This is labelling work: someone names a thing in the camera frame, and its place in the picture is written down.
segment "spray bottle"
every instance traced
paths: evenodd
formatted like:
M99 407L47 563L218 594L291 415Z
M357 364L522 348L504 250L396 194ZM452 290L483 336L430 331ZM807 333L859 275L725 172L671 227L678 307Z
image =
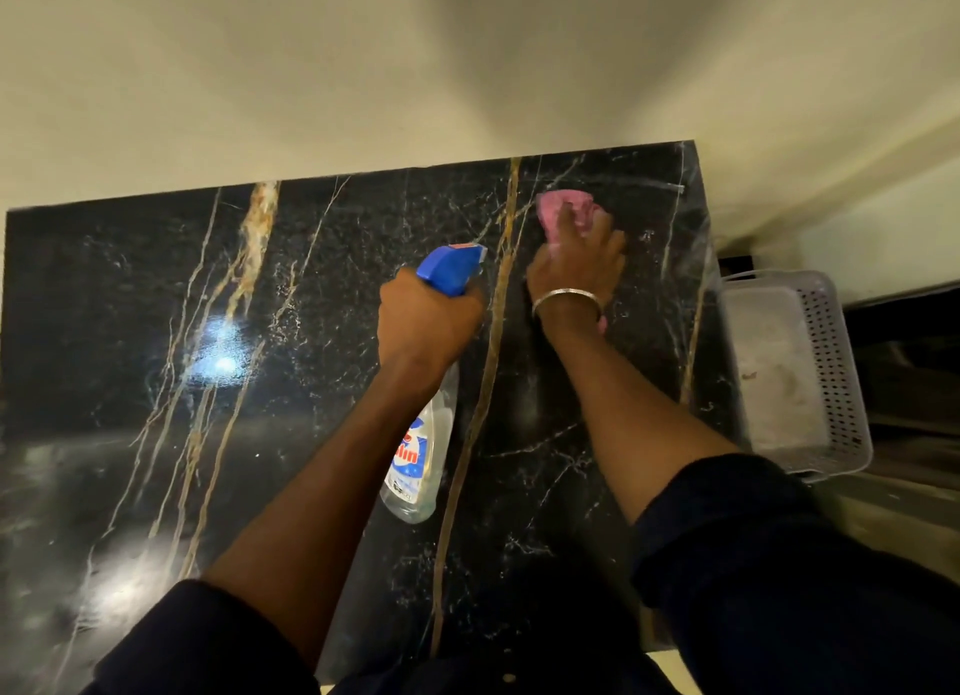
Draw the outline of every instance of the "spray bottle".
M486 254L486 247L476 242L444 245L420 263L416 275L445 296L462 296ZM460 367L454 362L437 393L403 435L380 487L384 504L407 523L425 521L437 508L459 385Z

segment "clear liquid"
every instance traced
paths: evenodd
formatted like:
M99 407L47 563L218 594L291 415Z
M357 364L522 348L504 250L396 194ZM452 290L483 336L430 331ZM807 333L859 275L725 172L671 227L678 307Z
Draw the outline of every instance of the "clear liquid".
M443 375L439 390L427 402L419 414L423 421L418 434L426 436L426 459L423 464L423 477L419 479L419 489L413 501L404 500L391 489L392 474L380 486L380 499L398 519L407 523L420 523L429 519L437 508L437 491L444 476L444 462L447 460L447 448L450 446L450 434L453 432L453 414L457 408L457 387L460 384L460 369L454 363Z

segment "forearm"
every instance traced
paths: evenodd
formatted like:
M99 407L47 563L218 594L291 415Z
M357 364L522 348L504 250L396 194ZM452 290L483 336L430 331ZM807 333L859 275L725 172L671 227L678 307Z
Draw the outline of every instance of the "forearm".
M689 463L737 451L644 378L589 314L563 313L560 304L543 310L544 332L580 398L597 465L630 522Z
M244 600L315 666L403 433L432 391L381 369L340 428L202 579Z

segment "black marble countertop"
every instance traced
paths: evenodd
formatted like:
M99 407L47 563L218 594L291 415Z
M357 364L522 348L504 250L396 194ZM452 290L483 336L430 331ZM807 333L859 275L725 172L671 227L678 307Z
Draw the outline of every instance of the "black marble countertop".
M635 606L629 529L524 295L544 240L531 209L554 188L593 193L627 233L609 340L739 440L693 143L10 213L0 689L76 692L163 592L223 551L371 380L380 284L450 242L489 248L491 308L461 361L438 510L410 526L377 502L320 679L426 654L450 477L478 408L488 415L445 557L444 636L517 625L475 603L568 545ZM485 366L494 383L481 399Z

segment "bracelet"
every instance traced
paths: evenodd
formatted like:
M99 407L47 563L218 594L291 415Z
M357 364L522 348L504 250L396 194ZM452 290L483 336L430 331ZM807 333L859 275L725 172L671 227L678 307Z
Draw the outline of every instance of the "bracelet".
M546 301L549 298L554 296L562 296L563 294L574 294L575 296L583 296L590 299L597 304L597 318L603 316L603 304L600 303L600 299L591 293L589 290L581 290L580 288L556 288L544 293L541 297L534 301L534 307L531 311L531 314L534 318L537 317L537 309L540 308L540 304Z

